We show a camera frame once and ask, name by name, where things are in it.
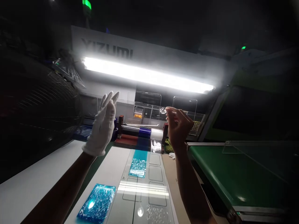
bare hand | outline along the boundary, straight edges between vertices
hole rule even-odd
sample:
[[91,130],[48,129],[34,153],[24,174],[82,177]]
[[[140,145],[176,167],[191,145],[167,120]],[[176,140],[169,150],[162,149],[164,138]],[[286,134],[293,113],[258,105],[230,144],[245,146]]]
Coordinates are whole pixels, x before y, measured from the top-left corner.
[[174,107],[166,107],[168,120],[168,136],[174,152],[186,148],[185,140],[194,122],[184,111]]

green indicator light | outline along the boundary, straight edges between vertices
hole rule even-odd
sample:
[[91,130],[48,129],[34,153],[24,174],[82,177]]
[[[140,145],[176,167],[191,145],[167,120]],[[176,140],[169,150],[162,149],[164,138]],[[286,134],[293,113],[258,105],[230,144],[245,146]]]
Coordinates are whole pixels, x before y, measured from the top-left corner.
[[91,10],[91,4],[88,0],[82,0],[82,4],[86,5]]

white sign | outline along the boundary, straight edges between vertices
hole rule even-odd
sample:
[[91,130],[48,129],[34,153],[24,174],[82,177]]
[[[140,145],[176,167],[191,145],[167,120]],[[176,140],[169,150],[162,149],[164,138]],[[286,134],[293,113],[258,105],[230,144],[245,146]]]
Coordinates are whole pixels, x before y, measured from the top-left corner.
[[116,57],[136,66],[163,70],[194,81],[219,86],[234,69],[223,59],[202,56],[138,40],[72,26],[72,44],[81,57]]

hand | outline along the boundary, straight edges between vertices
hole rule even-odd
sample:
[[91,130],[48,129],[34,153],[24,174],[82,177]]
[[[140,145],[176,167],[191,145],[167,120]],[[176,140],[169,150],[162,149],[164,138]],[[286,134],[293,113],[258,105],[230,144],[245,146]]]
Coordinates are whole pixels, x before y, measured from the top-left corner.
[[174,152],[187,148],[185,140],[192,129],[194,122],[184,111],[174,107],[166,107],[168,120],[168,136]]
[[85,153],[91,156],[105,155],[105,148],[111,140],[114,129],[114,118],[116,112],[116,102],[119,92],[113,95],[110,92],[107,96],[105,94],[100,103],[100,109],[94,117],[93,129],[87,142],[82,146]]

fan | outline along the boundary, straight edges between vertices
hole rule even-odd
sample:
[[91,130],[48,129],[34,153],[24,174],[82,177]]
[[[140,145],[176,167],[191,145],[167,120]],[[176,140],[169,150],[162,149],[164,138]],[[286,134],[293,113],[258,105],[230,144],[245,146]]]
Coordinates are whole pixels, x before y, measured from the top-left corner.
[[0,47],[0,183],[71,140],[83,121],[79,93],[32,58]]

